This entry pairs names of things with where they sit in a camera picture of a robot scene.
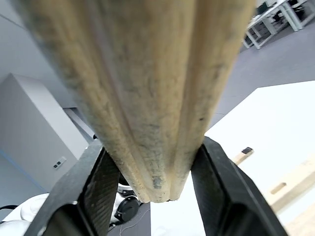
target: wooden beam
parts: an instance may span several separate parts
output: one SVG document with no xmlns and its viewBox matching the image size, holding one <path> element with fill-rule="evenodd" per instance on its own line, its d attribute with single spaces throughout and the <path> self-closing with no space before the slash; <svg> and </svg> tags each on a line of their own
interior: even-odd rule
<svg viewBox="0 0 315 236">
<path fill-rule="evenodd" d="M 15 0 L 143 202 L 179 198 L 253 0 Z"/>
<path fill-rule="evenodd" d="M 315 235 L 315 204 L 285 226 L 290 236 Z"/>
<path fill-rule="evenodd" d="M 315 155 L 304 161 L 264 193 L 274 212 L 278 212 L 315 183 Z"/>
<path fill-rule="evenodd" d="M 247 159 L 250 155 L 252 155 L 254 152 L 254 150 L 251 147 L 247 147 L 245 148 L 243 151 L 241 151 L 239 154 L 237 154 L 232 161 L 236 164 L 239 165 L 241 164 L 243 161 L 245 161 L 245 159 Z"/>
</svg>

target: white table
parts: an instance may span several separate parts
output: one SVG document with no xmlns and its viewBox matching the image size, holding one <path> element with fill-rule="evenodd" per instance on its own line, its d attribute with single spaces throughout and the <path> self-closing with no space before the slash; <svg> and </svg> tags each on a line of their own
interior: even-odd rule
<svg viewBox="0 0 315 236">
<path fill-rule="evenodd" d="M 295 6 L 299 6 L 302 4 L 305 4 L 311 10 L 311 14 L 307 18 L 305 18 L 303 21 L 300 21 L 300 19 L 298 18 L 298 16 L 295 14 L 294 10 L 292 9 L 292 7 L 287 2 L 283 4 L 290 18 L 294 21 L 294 24 L 299 30 L 303 29 L 303 27 L 315 17 L 315 1 L 314 0 L 300 0 L 299 3 L 296 4 Z"/>
<path fill-rule="evenodd" d="M 289 22 L 289 24 L 291 25 L 292 29 L 294 31 L 298 31 L 298 28 L 295 24 L 295 21 L 291 18 L 291 16 L 288 14 L 287 9 L 284 7 L 288 5 L 287 0 L 278 0 L 277 3 L 272 6 L 271 8 L 269 8 L 266 12 L 264 12 L 262 15 L 257 15 L 256 17 L 254 17 L 251 22 L 249 23 L 249 25 L 247 26 L 247 31 L 246 31 L 246 35 L 248 36 L 248 38 L 252 41 L 252 43 L 255 45 L 255 47 L 257 49 L 260 49 L 262 45 L 264 45 L 269 39 L 271 39 L 276 33 L 276 29 L 274 28 L 274 26 L 270 23 L 270 21 L 267 19 L 267 17 L 273 13 L 276 10 L 280 10 L 281 13 L 284 15 L 284 17 L 286 18 L 286 20 Z M 256 24 L 258 24 L 259 22 L 262 22 L 266 28 L 269 30 L 270 32 L 270 36 L 267 37 L 265 40 L 263 40 L 262 42 L 258 43 L 258 41 L 254 38 L 254 36 L 250 33 L 249 29 L 253 28 Z"/>
<path fill-rule="evenodd" d="M 256 89 L 206 132 L 229 158 L 251 147 L 239 167 L 261 192 L 315 153 L 315 81 Z M 315 188 L 278 213 L 285 225 L 315 202 Z M 153 236 L 204 236 L 191 177 L 178 201 L 151 203 Z"/>
</svg>

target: wall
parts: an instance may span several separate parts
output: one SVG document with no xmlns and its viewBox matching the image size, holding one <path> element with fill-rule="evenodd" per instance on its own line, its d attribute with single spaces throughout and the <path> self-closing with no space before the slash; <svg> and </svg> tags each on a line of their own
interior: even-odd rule
<svg viewBox="0 0 315 236">
<path fill-rule="evenodd" d="M 10 2 L 0 0 L 0 82 L 9 73 L 32 77 L 40 80 L 62 107 L 75 107 L 69 91 L 23 26 Z"/>
<path fill-rule="evenodd" d="M 0 150 L 46 191 L 88 143 L 37 80 L 10 75 L 0 84 Z M 67 161 L 57 170 L 59 158 Z"/>
<path fill-rule="evenodd" d="M 6 158 L 10 159 L 9 156 L 0 150 L 0 207 L 19 205 L 30 197 L 46 192 L 36 186 L 29 177 Z M 0 221 L 10 212 L 11 210 L 0 210 Z"/>
</svg>

